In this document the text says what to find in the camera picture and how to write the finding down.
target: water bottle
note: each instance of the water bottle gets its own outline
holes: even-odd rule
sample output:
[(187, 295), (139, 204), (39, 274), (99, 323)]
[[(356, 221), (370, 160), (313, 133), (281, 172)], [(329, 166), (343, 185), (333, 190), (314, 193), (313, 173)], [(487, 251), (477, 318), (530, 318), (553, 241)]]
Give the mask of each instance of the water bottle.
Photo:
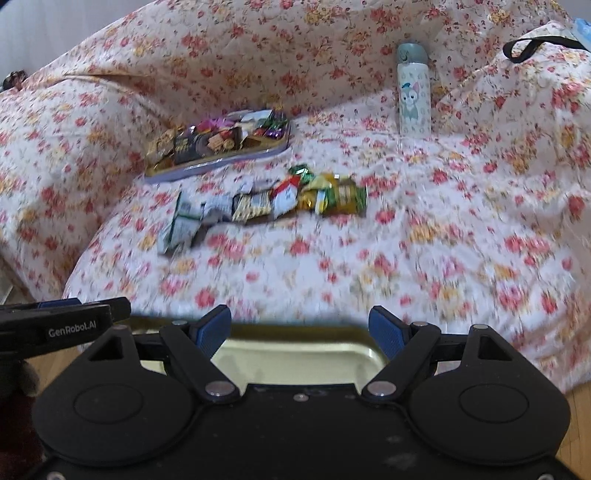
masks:
[(431, 135), (431, 84), (428, 57), (417, 43), (402, 43), (397, 49), (398, 108), (400, 134), (424, 138)]

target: blue gripper pad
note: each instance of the blue gripper pad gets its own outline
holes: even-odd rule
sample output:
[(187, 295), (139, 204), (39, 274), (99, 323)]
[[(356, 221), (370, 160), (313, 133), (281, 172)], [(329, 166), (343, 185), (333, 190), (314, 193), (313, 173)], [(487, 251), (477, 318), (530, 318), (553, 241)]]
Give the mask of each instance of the blue gripper pad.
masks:
[(190, 332), (190, 337), (197, 348), (210, 359), (230, 336), (231, 327), (232, 312), (225, 305), (220, 305), (199, 320)]
[(389, 360), (401, 352), (410, 339), (408, 325), (383, 307), (371, 309), (368, 323), (369, 334)]
[(73, 307), (74, 305), (82, 305), (82, 302), (78, 299), (63, 299), (63, 300), (52, 300), (42, 301), (37, 305), (38, 309), (50, 309), (55, 307)]

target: white wall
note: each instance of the white wall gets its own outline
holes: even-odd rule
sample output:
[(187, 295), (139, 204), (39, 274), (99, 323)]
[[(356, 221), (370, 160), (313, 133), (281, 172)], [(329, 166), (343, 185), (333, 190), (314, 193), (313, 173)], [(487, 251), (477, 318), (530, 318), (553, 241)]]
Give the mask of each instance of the white wall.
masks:
[(0, 84), (45, 66), (150, 0), (10, 0), (0, 9)]

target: floral blanket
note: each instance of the floral blanket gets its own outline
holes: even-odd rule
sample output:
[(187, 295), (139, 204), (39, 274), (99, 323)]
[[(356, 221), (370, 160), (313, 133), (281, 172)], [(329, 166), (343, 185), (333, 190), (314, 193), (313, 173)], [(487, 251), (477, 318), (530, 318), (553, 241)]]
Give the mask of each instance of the floral blanket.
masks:
[[(569, 24), (539, 0), (147, 5), (0, 96), (0, 252), (39, 299), (73, 269), (64, 296), (126, 295), (142, 314), (225, 303), (238, 321), (364, 325), (381, 304), (445, 332), (488, 323), (568, 390), (591, 377), (591, 63), (501, 48)], [(427, 140), (397, 134), (407, 40), (431, 60)], [(264, 99), (295, 117), (284, 154), (134, 180), (156, 132)], [(303, 162), (366, 185), (365, 218), (217, 225), (157, 255), (181, 189), (199, 202)]]

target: bottle cap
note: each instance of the bottle cap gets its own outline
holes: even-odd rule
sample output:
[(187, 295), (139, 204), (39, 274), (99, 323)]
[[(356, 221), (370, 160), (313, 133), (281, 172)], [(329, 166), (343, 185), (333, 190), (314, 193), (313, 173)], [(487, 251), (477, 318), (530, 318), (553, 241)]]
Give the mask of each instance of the bottle cap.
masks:
[(396, 50), (398, 63), (424, 63), (429, 61), (427, 52), (418, 43), (401, 43)]

